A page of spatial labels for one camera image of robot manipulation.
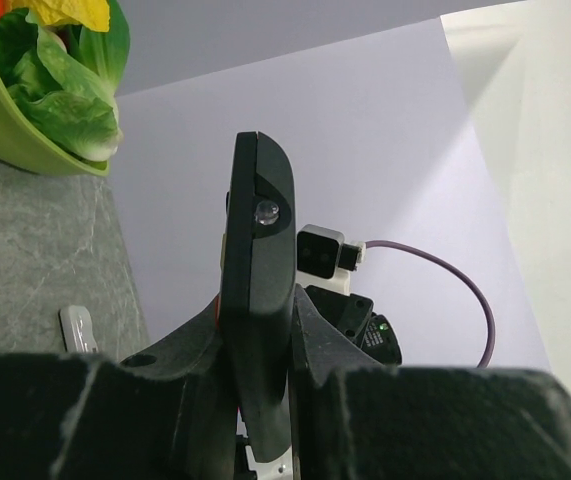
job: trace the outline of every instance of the white wall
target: white wall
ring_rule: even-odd
[[[553,372],[571,392],[571,2],[516,7],[445,26]],[[495,55],[486,38],[496,24],[519,39],[487,75],[478,58]],[[461,42],[465,28],[478,35]]]
[[[438,20],[129,95],[121,112],[112,185],[153,339],[214,295],[234,138],[260,129],[293,164],[299,226],[458,265],[494,306],[494,364],[547,368]],[[353,285],[393,322],[407,364],[478,361],[481,310],[446,272],[374,251]]]
[[[132,30],[122,95],[515,0],[120,0]]]

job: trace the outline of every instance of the bowl rim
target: bowl rim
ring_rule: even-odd
[[[5,85],[3,84],[1,77],[0,77],[0,104],[3,106],[3,109],[5,110],[6,114],[9,115],[11,119],[14,121],[16,127],[20,128],[23,131],[23,134],[33,137],[36,141],[41,143],[45,148],[50,150],[52,154],[58,157],[61,161],[70,164],[77,170],[82,170],[82,172],[79,171],[78,173],[89,173],[99,177],[105,177],[109,174],[110,170],[109,160],[106,160],[105,162],[96,162],[97,165],[101,166],[104,165],[104,168],[94,167],[89,163],[85,163],[82,162],[81,160],[74,158],[72,155],[64,151],[62,148],[60,148],[58,145],[52,142],[49,138],[43,135],[34,125],[32,125],[32,123],[27,118],[25,118],[23,113],[16,106],[14,100],[12,100],[12,97],[10,97],[7,88],[5,88]],[[12,164],[12,162],[7,159],[2,159],[2,160],[4,162]]]

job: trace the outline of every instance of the marble surface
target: marble surface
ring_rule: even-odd
[[[64,351],[66,305],[88,308],[114,359],[149,344],[109,184],[0,163],[0,351]]]

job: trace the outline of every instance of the screw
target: screw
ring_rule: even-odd
[[[271,200],[262,200],[256,206],[254,217],[261,225],[274,225],[278,220],[279,210],[278,205]]]

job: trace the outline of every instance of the yellow bell pepper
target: yellow bell pepper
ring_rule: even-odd
[[[7,10],[29,8],[43,26],[82,24],[95,32],[109,31],[107,0],[7,0]]]

